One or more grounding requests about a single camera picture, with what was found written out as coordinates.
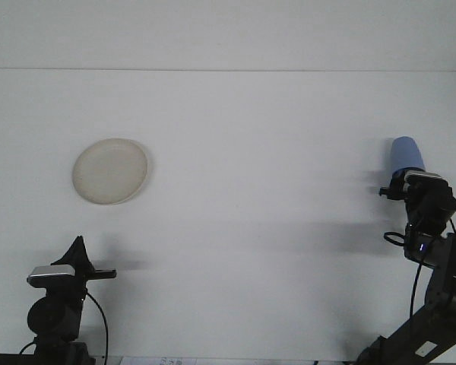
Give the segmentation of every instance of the white surface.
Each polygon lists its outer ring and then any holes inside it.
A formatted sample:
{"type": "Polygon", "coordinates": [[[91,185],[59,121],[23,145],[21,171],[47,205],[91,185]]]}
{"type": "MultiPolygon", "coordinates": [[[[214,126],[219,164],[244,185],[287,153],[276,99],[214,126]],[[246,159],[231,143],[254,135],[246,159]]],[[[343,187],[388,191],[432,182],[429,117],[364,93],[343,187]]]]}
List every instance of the white surface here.
{"type": "Polygon", "coordinates": [[[456,0],[0,0],[0,67],[456,70],[456,0]]]}
{"type": "MultiPolygon", "coordinates": [[[[119,271],[89,284],[112,355],[355,357],[407,317],[416,266],[382,239],[404,207],[376,194],[400,135],[456,195],[456,72],[0,71],[0,352],[33,337],[25,277],[83,234],[119,271]],[[111,136],[152,174],[92,205],[71,169],[111,136]]],[[[103,353],[89,302],[81,334],[103,353]]]]}
{"type": "Polygon", "coordinates": [[[73,185],[80,196],[97,204],[131,198],[147,175],[141,147],[124,138],[107,138],[88,147],[73,167],[73,185]]]}

